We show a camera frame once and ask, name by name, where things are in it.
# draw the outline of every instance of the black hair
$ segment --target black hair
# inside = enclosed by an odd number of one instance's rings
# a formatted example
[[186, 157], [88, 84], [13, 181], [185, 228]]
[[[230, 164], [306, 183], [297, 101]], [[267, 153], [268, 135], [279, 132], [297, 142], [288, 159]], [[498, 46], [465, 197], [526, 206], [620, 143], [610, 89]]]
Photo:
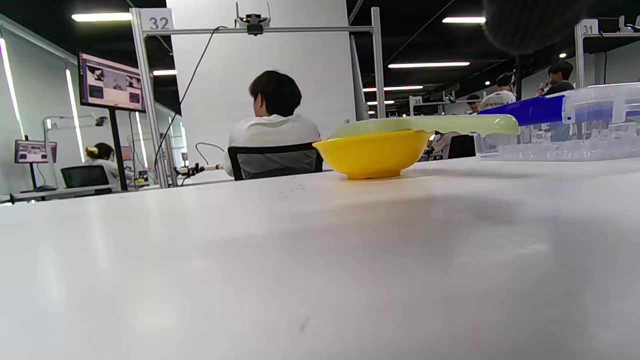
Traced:
[[255, 101], [262, 95], [270, 115], [290, 117], [302, 101], [302, 93], [295, 80], [277, 71], [269, 70], [260, 74], [251, 86], [249, 93]]
[[113, 148], [108, 143], [99, 142], [93, 146], [98, 149], [98, 153], [92, 151], [90, 147], [86, 148], [86, 155], [91, 159], [110, 160], [113, 155]]
[[500, 75], [498, 80], [495, 81], [495, 84], [501, 88], [503, 86], [509, 86], [510, 84], [512, 84], [513, 83], [512, 80], [513, 80], [513, 73], [505, 72], [504, 74]]
[[569, 80], [571, 73], [573, 72], [573, 65], [567, 61], [561, 61], [549, 68], [549, 75], [562, 73], [562, 80]]

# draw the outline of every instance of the yellow bowl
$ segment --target yellow bowl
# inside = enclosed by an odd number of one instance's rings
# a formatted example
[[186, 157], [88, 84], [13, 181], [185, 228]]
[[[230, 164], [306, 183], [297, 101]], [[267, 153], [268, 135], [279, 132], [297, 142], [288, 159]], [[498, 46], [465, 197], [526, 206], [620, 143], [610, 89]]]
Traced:
[[424, 152], [424, 130], [349, 136], [314, 143], [324, 161], [349, 179], [377, 179], [400, 175]]

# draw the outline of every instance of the tv screen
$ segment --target tv screen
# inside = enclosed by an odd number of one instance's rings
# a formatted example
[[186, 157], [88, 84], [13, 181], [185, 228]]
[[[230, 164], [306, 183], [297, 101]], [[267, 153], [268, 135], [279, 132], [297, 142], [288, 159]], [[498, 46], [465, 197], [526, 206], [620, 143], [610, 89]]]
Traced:
[[82, 105], [145, 111], [138, 69], [84, 53], [78, 67]]
[[[53, 162], [56, 162], [58, 154], [58, 143], [49, 142], [51, 148], [51, 155], [53, 156]], [[39, 141], [15, 141], [15, 163], [16, 164], [28, 164], [28, 163], [47, 163], [49, 162], [49, 155], [45, 150], [45, 142]]]

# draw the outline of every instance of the white pillar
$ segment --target white pillar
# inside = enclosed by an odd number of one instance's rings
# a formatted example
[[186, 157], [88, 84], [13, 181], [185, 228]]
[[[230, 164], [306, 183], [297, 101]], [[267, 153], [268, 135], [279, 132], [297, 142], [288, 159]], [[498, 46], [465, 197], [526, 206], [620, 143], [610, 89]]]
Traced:
[[[344, 0], [269, 0], [271, 26], [346, 26]], [[240, 13], [267, 15], [266, 1], [240, 0]], [[232, 28], [235, 0], [167, 0], [176, 28]], [[174, 35], [173, 52], [180, 95], [204, 49], [208, 35]], [[265, 70], [279, 70], [302, 91], [298, 113], [313, 120], [323, 137], [355, 121], [353, 77], [348, 33], [283, 33], [253, 37], [214, 35], [198, 74], [182, 105], [189, 138], [189, 160], [202, 162], [193, 147], [212, 142], [226, 147], [234, 123], [253, 116], [248, 88]], [[207, 149], [209, 163], [222, 153]]]

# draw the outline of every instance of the man in white shirt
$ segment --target man in white shirt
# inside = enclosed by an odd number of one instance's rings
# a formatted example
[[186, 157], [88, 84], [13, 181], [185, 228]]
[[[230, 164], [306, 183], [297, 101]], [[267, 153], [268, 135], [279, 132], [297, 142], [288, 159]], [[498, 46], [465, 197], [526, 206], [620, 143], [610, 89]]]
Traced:
[[[236, 124], [231, 130], [228, 146], [269, 147], [320, 140], [317, 126], [311, 120], [294, 114], [300, 106], [302, 94], [290, 76], [273, 70], [265, 71], [253, 80], [249, 93], [253, 97], [255, 117]], [[245, 157], [241, 167], [248, 173], [260, 173], [282, 167], [298, 167], [301, 162], [304, 162], [303, 166], [314, 162], [314, 159], [308, 158], [303, 156], [301, 159], [300, 155], [295, 154]], [[225, 155], [224, 167], [229, 176], [234, 175], [228, 155]]]
[[513, 73], [508, 72], [506, 74], [502, 74], [498, 80], [496, 80], [498, 91], [484, 98], [480, 104], [480, 111], [516, 102], [516, 96], [513, 95], [515, 90], [515, 83], [513, 80]]

